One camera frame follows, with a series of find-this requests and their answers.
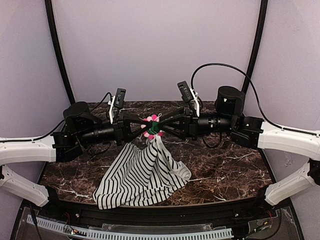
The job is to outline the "pink flower brooch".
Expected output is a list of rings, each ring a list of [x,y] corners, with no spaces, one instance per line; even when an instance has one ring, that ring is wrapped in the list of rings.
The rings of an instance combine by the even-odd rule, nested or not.
[[[143,136],[146,137],[148,140],[153,140],[156,136],[163,136],[163,131],[159,129],[158,123],[160,122],[160,117],[162,116],[161,113],[159,113],[158,115],[156,114],[152,114],[150,116],[148,116],[147,118],[144,118],[143,121],[145,122],[151,122],[151,128],[149,128],[148,130],[146,130],[143,133]]]

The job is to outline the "black white striped garment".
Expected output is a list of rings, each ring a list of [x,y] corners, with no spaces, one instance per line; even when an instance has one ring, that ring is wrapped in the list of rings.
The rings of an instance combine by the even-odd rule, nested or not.
[[[191,171],[173,159],[157,135],[143,149],[127,143],[92,196],[101,210],[150,206],[167,200],[191,176]]]

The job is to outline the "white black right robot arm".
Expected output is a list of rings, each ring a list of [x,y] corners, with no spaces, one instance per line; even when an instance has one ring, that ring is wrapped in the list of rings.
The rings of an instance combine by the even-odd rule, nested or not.
[[[320,133],[276,126],[265,119],[243,116],[245,94],[232,86],[221,86],[214,103],[215,113],[182,108],[161,117],[158,127],[182,140],[211,133],[227,134],[230,140],[249,149],[271,149],[308,158],[286,178],[262,187],[255,205],[270,209],[283,200],[320,184]]]

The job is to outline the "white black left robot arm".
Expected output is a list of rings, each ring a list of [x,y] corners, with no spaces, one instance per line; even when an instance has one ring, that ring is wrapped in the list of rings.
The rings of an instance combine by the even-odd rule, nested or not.
[[[103,121],[93,115],[84,101],[72,104],[63,111],[63,131],[31,138],[1,138],[0,140],[0,188],[23,198],[38,207],[58,204],[55,189],[34,183],[9,168],[12,163],[69,162],[93,145],[117,145],[131,142],[152,127],[152,122],[138,117],[117,117]]]

